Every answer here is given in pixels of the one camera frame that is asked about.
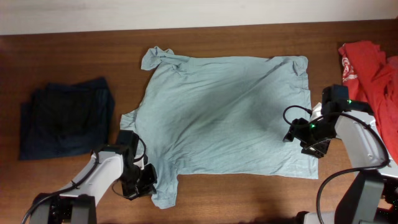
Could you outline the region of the light blue t-shirt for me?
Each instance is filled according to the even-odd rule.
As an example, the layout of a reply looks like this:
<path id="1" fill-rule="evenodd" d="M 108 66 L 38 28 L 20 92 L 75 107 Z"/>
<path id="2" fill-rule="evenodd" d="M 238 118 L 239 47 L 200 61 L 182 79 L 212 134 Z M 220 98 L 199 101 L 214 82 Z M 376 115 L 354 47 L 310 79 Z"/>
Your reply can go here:
<path id="1" fill-rule="evenodd" d="M 154 205 L 173 207 L 179 175 L 256 174 L 318 178 L 318 161 L 298 141 L 283 142 L 288 121 L 311 106 L 304 56 L 194 58 L 153 47 L 140 105 L 120 127 L 142 139 L 157 173 Z"/>

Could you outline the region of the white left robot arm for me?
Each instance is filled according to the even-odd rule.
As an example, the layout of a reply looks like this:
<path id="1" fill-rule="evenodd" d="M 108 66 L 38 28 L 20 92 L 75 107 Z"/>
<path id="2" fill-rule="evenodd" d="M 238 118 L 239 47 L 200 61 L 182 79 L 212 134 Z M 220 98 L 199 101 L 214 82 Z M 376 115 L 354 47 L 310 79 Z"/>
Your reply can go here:
<path id="1" fill-rule="evenodd" d="M 134 131 L 121 130 L 115 144 L 95 149 L 89 163 L 56 192 L 40 193 L 22 223 L 96 223 L 96 206 L 108 189 L 121 183 L 118 195 L 128 200 L 156 193 L 155 167 L 146 144 Z"/>

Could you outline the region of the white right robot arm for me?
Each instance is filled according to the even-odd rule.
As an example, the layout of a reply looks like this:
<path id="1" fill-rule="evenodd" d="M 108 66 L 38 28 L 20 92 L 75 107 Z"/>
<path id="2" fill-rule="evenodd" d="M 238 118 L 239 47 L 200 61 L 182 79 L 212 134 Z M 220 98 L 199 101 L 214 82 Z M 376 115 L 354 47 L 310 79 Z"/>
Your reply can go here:
<path id="1" fill-rule="evenodd" d="M 377 131 L 370 105 L 349 98 L 343 85 L 326 87 L 322 102 L 307 109 L 310 119 L 289 123 L 284 142 L 300 141 L 301 152 L 320 159 L 332 139 L 342 140 L 352 167 L 327 177 L 316 197 L 314 213 L 299 212 L 297 223 L 397 223 L 397 164 Z M 354 173 L 354 181 L 333 212 L 323 213 L 320 201 L 323 189 L 332 179 Z"/>

